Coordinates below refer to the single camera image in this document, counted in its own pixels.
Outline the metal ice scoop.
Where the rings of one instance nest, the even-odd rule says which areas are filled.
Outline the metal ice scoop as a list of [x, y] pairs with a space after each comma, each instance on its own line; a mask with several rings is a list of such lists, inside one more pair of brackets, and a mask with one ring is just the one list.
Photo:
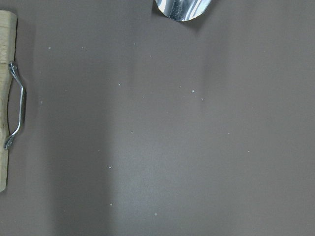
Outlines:
[[159, 11], [169, 19], [186, 22], [202, 15], [212, 0], [156, 0]]

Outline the bamboo cutting board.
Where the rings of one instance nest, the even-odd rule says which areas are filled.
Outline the bamboo cutting board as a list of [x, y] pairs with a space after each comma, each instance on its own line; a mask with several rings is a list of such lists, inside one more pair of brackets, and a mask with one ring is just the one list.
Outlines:
[[9, 136], [8, 96], [12, 81], [9, 62], [15, 58], [17, 16], [7, 10], [0, 11], [0, 190], [7, 186], [9, 151], [4, 148]]

